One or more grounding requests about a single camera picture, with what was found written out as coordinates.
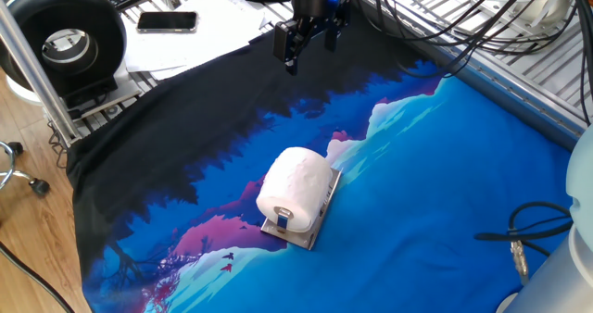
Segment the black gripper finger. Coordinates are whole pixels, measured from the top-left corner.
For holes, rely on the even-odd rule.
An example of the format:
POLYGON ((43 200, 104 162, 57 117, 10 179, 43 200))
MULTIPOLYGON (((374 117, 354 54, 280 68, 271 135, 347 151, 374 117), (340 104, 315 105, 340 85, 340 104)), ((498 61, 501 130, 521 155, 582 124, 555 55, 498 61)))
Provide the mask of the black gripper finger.
POLYGON ((351 0, 339 0, 326 21, 324 46, 331 52, 336 50, 342 30, 350 24, 350 8, 351 0))
POLYGON ((274 26, 272 53, 290 75, 297 75, 298 59, 319 30, 315 19, 289 19, 274 26))

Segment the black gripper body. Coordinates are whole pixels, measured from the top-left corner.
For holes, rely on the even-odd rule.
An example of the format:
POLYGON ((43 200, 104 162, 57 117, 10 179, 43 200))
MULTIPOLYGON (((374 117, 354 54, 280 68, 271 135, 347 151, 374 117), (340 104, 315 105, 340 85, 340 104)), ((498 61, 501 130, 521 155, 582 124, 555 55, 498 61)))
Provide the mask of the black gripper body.
POLYGON ((340 0, 291 0, 293 18, 330 18, 338 9, 340 0))

